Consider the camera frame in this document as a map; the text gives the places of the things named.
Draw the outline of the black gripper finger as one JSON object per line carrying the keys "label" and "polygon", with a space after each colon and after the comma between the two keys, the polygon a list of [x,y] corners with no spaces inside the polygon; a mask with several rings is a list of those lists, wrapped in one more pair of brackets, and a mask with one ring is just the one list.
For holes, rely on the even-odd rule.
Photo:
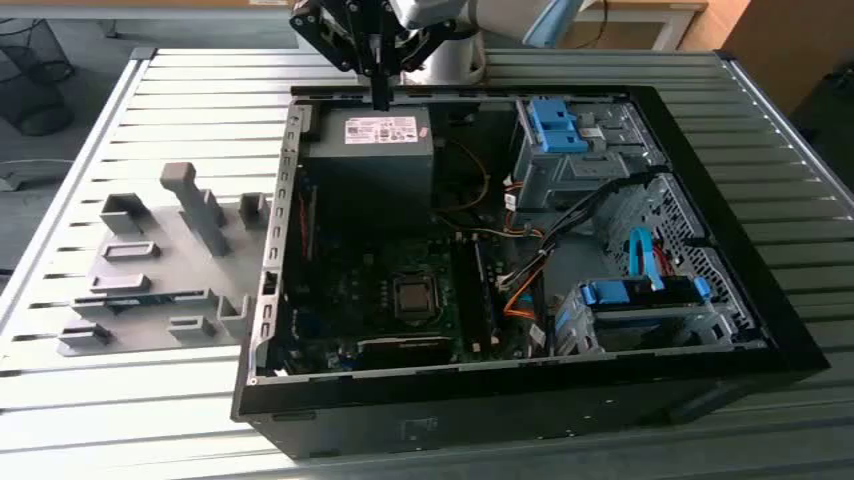
{"label": "black gripper finger", "polygon": [[391,32],[382,34],[382,109],[390,108],[394,99],[393,80],[402,72],[419,69],[427,57],[442,44],[442,29],[425,28],[406,40],[397,44],[397,35]]}
{"label": "black gripper finger", "polygon": [[353,45],[330,45],[321,38],[319,9],[311,3],[297,3],[293,8],[290,25],[302,39],[325,56],[331,65],[342,72],[353,71],[369,86],[373,108],[382,110],[382,77],[378,77],[377,58],[370,51],[369,43]]}

